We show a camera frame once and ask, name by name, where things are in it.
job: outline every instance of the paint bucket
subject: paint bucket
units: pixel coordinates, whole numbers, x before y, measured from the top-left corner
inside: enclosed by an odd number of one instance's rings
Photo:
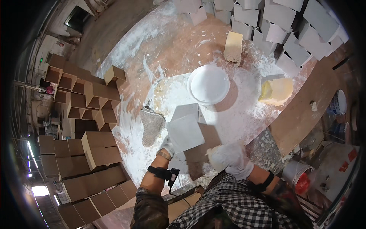
[[[327,108],[328,114],[344,115],[347,111],[347,99],[344,92],[339,89],[333,96]]]
[[[309,176],[311,180],[310,183],[311,186],[312,183],[314,183],[316,177],[314,176],[315,175],[314,171],[315,171],[314,167],[293,160],[290,161],[283,169],[282,177],[285,179],[285,181],[287,181],[288,185],[290,185],[293,188],[293,190],[295,190],[295,186],[299,181],[300,176],[305,172],[311,175]]]

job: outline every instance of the wire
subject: wire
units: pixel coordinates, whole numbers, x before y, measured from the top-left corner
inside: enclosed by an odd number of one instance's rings
[[[191,205],[188,203],[188,201],[186,201],[186,199],[185,199],[185,198],[183,198],[183,197],[181,197],[181,196],[177,196],[177,195],[172,194],[172,193],[171,193],[171,191],[172,191],[172,187],[173,187],[173,186],[171,186],[171,187],[170,187],[170,189],[169,189],[169,194],[170,194],[170,195],[173,195],[173,196],[175,196],[175,197],[179,197],[179,198],[181,198],[181,199],[182,199],[182,200],[184,200],[184,201],[185,201],[189,206],[191,206]]]

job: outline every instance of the white bowl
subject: white bowl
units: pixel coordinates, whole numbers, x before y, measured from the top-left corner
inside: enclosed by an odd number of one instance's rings
[[[229,88],[230,82],[226,72],[212,65],[203,65],[195,69],[187,82],[187,90],[192,99],[206,106],[221,102]]]

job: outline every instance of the blue bucket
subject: blue bucket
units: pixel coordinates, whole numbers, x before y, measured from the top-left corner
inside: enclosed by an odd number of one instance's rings
[[[339,89],[333,96],[326,112],[328,114],[344,115],[347,111],[347,100],[344,92]]]

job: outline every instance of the concrete floor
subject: concrete floor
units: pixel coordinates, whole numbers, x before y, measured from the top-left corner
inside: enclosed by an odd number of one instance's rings
[[[90,17],[69,61],[95,75],[117,42],[156,7],[152,0],[116,0],[97,20]]]

